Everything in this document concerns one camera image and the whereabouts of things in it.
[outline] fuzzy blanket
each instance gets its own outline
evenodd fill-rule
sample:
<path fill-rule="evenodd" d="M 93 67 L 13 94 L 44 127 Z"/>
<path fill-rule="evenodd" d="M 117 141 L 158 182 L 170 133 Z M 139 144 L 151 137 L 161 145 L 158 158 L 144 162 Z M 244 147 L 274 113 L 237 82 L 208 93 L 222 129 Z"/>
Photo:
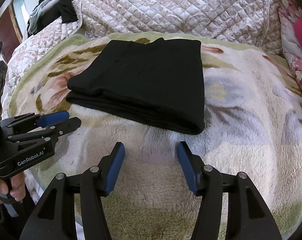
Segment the fuzzy blanket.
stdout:
<path fill-rule="evenodd" d="M 149 43 L 160 37 L 202 42 L 206 127 L 200 135 L 150 127 L 65 101 L 67 81 L 86 69 L 111 39 Z M 45 189 L 57 173 L 82 173 L 123 142 L 126 157 L 115 190 L 102 200 L 114 239 L 190 239 L 201 198 L 188 190 L 176 157 L 175 146 L 183 140 L 220 172 L 248 173 L 283 239 L 302 219 L 302 92 L 283 58 L 254 46 L 187 34 L 114 33 L 95 40 L 76 34 L 24 75 L 8 112 L 59 110 L 79 117 L 82 126 L 61 137 L 55 156 L 33 167 L 32 175 Z M 36 183 L 28 182 L 31 191 Z M 79 198 L 75 207 L 80 222 Z M 224 195 L 221 240 L 226 222 Z"/>

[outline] silver bolt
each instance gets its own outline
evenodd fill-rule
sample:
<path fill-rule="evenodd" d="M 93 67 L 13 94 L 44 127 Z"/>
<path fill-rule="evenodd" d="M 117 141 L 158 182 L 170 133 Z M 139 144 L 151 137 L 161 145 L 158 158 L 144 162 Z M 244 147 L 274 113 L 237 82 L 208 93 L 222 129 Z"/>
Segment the silver bolt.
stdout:
<path fill-rule="evenodd" d="M 247 178 L 247 174 L 245 172 L 241 171 L 241 172 L 239 172 L 239 177 L 241 179 L 246 179 Z"/>
<path fill-rule="evenodd" d="M 55 177 L 56 177 L 56 179 L 63 179 L 64 178 L 64 174 L 63 173 L 59 173 Z"/>
<path fill-rule="evenodd" d="M 213 171 L 213 167 L 211 165 L 205 165 L 204 170 L 205 171 Z"/>
<path fill-rule="evenodd" d="M 98 172 L 99 171 L 99 167 L 98 166 L 93 166 L 90 168 L 90 172 Z"/>

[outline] bed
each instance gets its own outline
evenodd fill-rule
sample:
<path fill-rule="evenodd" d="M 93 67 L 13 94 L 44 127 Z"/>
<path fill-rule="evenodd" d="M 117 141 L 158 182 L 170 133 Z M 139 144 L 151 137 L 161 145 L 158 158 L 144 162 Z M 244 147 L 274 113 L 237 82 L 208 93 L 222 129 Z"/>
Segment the bed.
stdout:
<path fill-rule="evenodd" d="M 211 95 L 212 100 L 220 100 L 219 104 L 207 103 L 207 119 L 222 111 L 224 117 L 233 116 L 233 121 L 227 122 L 227 128 L 205 129 L 195 139 L 153 129 L 147 129 L 146 132 L 145 127 L 127 123 L 126 120 L 112 120 L 114 123 L 113 128 L 108 130 L 110 133 L 100 131 L 105 128 L 103 122 L 84 128 L 81 133 L 90 132 L 96 138 L 83 144 L 79 141 L 84 141 L 84 137 L 70 135 L 57 145 L 56 157 L 26 171 L 27 187 L 35 202 L 56 173 L 63 171 L 73 175 L 83 172 L 91 162 L 109 153 L 110 147 L 113 147 L 111 142 L 119 139 L 125 141 L 122 136 L 128 136 L 124 132 L 124 126 L 128 125 L 137 136 L 135 141 L 126 142 L 130 153 L 128 159 L 134 164 L 130 166 L 130 163 L 126 163 L 125 171 L 129 175 L 120 174 L 116 186 L 119 190 L 103 202 L 107 207 L 106 218 L 110 220 L 108 222 L 114 239 L 190 238 L 199 200 L 188 192 L 174 158 L 174 145 L 177 140 L 183 139 L 191 141 L 192 150 L 221 172 L 235 174 L 239 169 L 246 170 L 274 215 L 283 239 L 289 239 L 302 222 L 302 90 L 292 71 L 293 62 L 296 63 L 294 56 L 302 61 L 302 53 L 292 51 L 292 44 L 289 45 L 285 38 L 292 32 L 283 31 L 283 22 L 287 18 L 278 13 L 278 10 L 285 10 L 283 0 L 74 0 L 73 5 L 78 22 L 62 24 L 62 20 L 57 19 L 15 50 L 8 63 L 6 83 L 9 92 L 3 105 L 4 118 L 25 111 L 47 113 L 61 109 L 67 109 L 71 115 L 80 115 L 83 119 L 95 118 L 96 123 L 110 118 L 99 111 L 65 105 L 63 97 L 68 92 L 65 89 L 67 76 L 87 67 L 86 64 L 100 52 L 90 54 L 90 48 L 107 44 L 112 39 L 151 42 L 156 37 L 164 37 L 199 39 L 202 42 L 203 73 L 209 89 L 206 94 Z M 79 64 L 70 71 L 67 62 L 57 66 L 56 62 L 79 50 L 84 51 L 85 64 Z M 232 59 L 233 54 L 246 63 L 237 66 L 236 60 Z M 250 55 L 255 55 L 259 60 L 254 63 L 245 61 Z M 40 97 L 39 104 L 37 99 L 45 86 L 37 84 L 45 78 L 45 73 L 56 73 L 61 68 L 67 70 L 64 72 L 67 74 L 58 82 L 46 82 L 47 85 L 58 83 L 59 86 L 47 87 L 51 97 Z M 242 79 L 235 74 L 238 68 L 241 68 Z M 246 78 L 256 84 L 251 94 L 243 93 L 248 87 L 243 82 Z M 233 103 L 225 100 L 226 95 Z M 22 96 L 22 102 L 16 100 L 17 96 Z M 248 103 L 253 98 L 256 102 Z M 244 131 L 238 134 L 237 130 L 241 130 L 242 126 L 249 131 L 248 134 Z M 223 129 L 229 133 L 222 134 Z M 142 142 L 139 131 L 146 135 L 143 140 L 148 139 L 149 142 Z M 222 139 L 215 140 L 214 136 L 221 136 Z M 152 143 L 156 141 L 160 143 L 153 146 Z M 145 152 L 158 153 L 155 155 L 157 158 L 144 153 L 142 146 Z M 94 155 L 96 147 L 102 149 Z M 81 151 L 82 160 L 79 155 L 75 158 L 74 149 Z M 163 158 L 161 154 L 169 155 L 166 161 L 170 161 L 161 166 L 158 176 L 153 176 L 160 165 L 159 160 Z M 75 165 L 76 168 L 69 169 L 68 165 Z M 150 171 L 143 173 L 146 167 L 151 167 Z M 134 177 L 138 178 L 136 183 L 129 183 Z M 145 186 L 150 181 L 154 186 Z M 142 189 L 153 198 L 142 193 Z M 155 189 L 159 191 L 157 196 L 151 194 Z M 116 208 L 122 212 L 117 212 L 112 203 L 116 203 Z M 224 201 L 224 226 L 221 227 L 219 239 L 224 239 L 226 206 Z M 139 214 L 138 219 L 130 217 L 132 212 Z M 83 239 L 80 215 L 77 215 L 77 222 L 79 239 Z"/>

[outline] pink floral fabric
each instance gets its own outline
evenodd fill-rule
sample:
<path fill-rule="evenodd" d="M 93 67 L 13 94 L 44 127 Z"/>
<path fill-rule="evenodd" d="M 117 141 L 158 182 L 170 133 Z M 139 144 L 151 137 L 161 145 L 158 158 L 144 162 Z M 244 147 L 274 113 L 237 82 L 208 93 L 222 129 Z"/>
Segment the pink floral fabric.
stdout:
<path fill-rule="evenodd" d="M 294 32 L 294 23 L 302 19 L 302 10 L 295 0 L 282 0 L 278 12 L 281 22 L 283 54 L 302 90 L 302 49 Z"/>

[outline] folded black garment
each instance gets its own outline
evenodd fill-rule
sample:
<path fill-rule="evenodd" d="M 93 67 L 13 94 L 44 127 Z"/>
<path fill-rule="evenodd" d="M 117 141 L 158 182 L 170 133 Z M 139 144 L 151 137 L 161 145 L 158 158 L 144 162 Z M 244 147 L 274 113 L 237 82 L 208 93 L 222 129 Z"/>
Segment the folded black garment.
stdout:
<path fill-rule="evenodd" d="M 66 101 L 186 134 L 204 129 L 200 41 L 112 40 L 68 82 Z"/>

